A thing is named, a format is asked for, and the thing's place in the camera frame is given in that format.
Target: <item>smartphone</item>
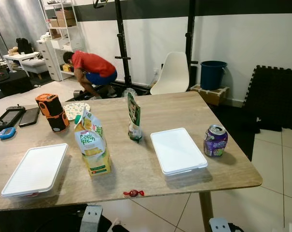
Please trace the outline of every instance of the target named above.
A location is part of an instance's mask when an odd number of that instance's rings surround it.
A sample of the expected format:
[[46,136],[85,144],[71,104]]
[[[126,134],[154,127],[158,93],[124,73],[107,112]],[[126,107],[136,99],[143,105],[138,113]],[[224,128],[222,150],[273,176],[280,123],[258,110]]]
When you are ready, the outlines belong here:
[[20,120],[19,127],[26,127],[35,124],[38,120],[39,112],[40,109],[38,107],[26,110]]

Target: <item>blue game device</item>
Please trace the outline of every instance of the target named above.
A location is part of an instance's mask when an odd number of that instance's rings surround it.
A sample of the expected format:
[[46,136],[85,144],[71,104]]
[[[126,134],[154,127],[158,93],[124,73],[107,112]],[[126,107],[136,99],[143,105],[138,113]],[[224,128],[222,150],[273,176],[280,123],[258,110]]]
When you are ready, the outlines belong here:
[[9,139],[14,136],[16,129],[14,127],[9,127],[6,129],[1,130],[0,138],[1,139]]

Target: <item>blue bucket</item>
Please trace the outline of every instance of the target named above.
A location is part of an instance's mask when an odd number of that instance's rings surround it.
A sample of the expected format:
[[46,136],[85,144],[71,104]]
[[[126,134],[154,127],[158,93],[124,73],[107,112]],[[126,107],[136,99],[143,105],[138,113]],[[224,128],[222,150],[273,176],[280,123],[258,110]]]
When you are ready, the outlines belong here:
[[211,60],[202,62],[201,66],[200,86],[205,90],[220,88],[227,63]]

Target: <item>red shirt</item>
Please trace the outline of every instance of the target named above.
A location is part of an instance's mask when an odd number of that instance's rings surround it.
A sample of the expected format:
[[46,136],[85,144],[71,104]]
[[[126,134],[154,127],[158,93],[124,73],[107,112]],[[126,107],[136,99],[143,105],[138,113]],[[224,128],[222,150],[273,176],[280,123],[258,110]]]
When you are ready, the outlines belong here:
[[72,56],[74,69],[82,68],[86,72],[99,73],[101,77],[112,75],[116,68],[107,60],[92,53],[76,51]]

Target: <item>blue shorts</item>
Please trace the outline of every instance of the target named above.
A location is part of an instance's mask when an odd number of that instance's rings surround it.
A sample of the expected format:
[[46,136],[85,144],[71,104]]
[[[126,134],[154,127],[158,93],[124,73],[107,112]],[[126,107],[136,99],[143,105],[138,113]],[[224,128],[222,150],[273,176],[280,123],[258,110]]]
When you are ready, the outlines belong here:
[[90,81],[92,84],[96,86],[100,85],[108,85],[110,82],[113,82],[117,78],[117,71],[115,71],[112,75],[107,77],[101,77],[99,73],[94,72],[86,72],[86,78],[88,81]]

